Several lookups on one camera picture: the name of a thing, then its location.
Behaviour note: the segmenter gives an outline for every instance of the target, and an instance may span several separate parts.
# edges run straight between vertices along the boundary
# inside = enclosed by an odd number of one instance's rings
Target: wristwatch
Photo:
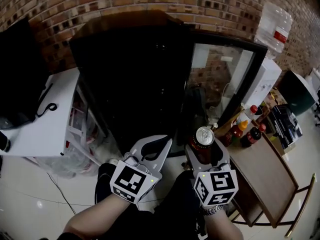
[[[209,209],[204,209],[202,206],[201,206],[201,211],[202,211],[202,214],[204,216],[209,216],[209,215],[213,215],[213,214],[216,214],[217,212],[221,211],[224,209],[224,207],[222,205],[216,205],[212,208],[209,208]]]

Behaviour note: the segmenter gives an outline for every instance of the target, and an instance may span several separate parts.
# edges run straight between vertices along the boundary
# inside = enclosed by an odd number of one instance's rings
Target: black sleeve
[[[79,236],[73,233],[63,233],[57,240],[82,240]]]

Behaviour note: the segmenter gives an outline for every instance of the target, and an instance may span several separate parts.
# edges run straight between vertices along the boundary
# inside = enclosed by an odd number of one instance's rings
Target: forearm
[[[224,210],[204,216],[208,238],[210,240],[243,240],[244,237],[227,217]]]
[[[111,194],[103,201],[72,217],[63,232],[70,232],[83,239],[94,239],[107,232],[130,203]]]

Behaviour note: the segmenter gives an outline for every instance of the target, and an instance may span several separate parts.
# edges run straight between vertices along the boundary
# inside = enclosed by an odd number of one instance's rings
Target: white shelf
[[[46,83],[52,88],[42,101],[38,114],[49,103],[57,104],[55,111],[48,110],[34,122],[19,128],[1,130],[11,141],[9,152],[0,150],[0,155],[17,157],[59,157],[66,144],[66,130],[69,124],[73,97],[77,87],[77,68],[51,75]]]

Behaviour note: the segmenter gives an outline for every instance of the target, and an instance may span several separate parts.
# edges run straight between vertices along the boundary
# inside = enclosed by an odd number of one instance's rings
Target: can lid
[[[204,146],[209,146],[214,142],[214,132],[205,126],[200,127],[195,133],[196,140]]]
[[[256,105],[252,105],[252,106],[250,107],[250,111],[251,111],[253,114],[257,113],[257,111],[258,111],[257,106],[256,106]]]
[[[241,131],[243,131],[244,129],[246,129],[248,126],[248,120],[242,121],[241,123],[238,124],[238,127]]]
[[[260,126],[259,126],[260,132],[264,132],[266,129],[267,129],[267,127],[264,123],[260,124]]]

